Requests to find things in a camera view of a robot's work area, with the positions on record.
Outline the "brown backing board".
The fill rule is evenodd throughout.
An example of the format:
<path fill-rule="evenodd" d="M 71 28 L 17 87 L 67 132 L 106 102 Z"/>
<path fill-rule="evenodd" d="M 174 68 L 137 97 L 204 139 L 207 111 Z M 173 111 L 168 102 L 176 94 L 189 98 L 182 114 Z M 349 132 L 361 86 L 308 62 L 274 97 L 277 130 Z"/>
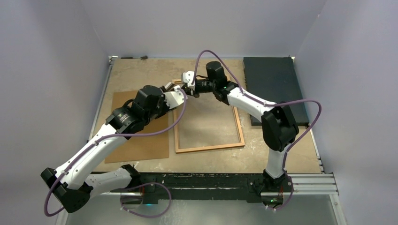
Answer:
<path fill-rule="evenodd" d="M 111 110 L 121 107 L 127 100 L 136 96 L 137 90 L 114 92 Z M 154 133 L 169 127 L 168 114 L 151 121 L 145 126 L 143 133 Z M 129 161 L 162 159 L 169 157 L 169 135 L 162 133 L 154 136 L 132 137 L 115 149 L 104 160 L 105 164 Z"/>

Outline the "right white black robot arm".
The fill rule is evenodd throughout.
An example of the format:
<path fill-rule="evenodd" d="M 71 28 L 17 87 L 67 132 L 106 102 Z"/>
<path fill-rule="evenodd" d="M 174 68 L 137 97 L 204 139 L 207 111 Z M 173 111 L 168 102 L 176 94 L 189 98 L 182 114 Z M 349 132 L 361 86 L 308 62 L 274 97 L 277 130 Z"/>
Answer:
<path fill-rule="evenodd" d="M 261 121 L 263 139 L 269 147 L 263 184 L 270 191 L 276 190 L 286 177 L 287 152 L 299 133 L 290 107 L 267 103 L 247 92 L 226 76 L 218 61 L 207 63 L 206 71 L 206 77 L 195 76 L 192 71 L 182 73 L 183 90 L 196 98 L 202 93 L 213 93 L 218 101 L 242 109 Z"/>

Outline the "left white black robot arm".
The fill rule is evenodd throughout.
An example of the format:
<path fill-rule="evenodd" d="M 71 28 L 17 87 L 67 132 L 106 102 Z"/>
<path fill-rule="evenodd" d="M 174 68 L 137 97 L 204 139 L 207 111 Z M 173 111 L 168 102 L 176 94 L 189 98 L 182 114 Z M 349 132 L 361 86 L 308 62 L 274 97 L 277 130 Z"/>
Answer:
<path fill-rule="evenodd" d="M 115 108 L 97 134 L 72 158 L 55 169 L 46 168 L 40 175 L 49 187 L 45 215 L 55 216 L 62 210 L 74 213 L 105 192 L 136 191 L 142 182 L 140 173 L 132 165 L 122 165 L 102 174 L 92 174 L 92 171 L 130 138 L 143 136 L 141 131 L 152 120 L 170 111 L 172 94 L 163 86 L 144 86 L 133 99 Z"/>

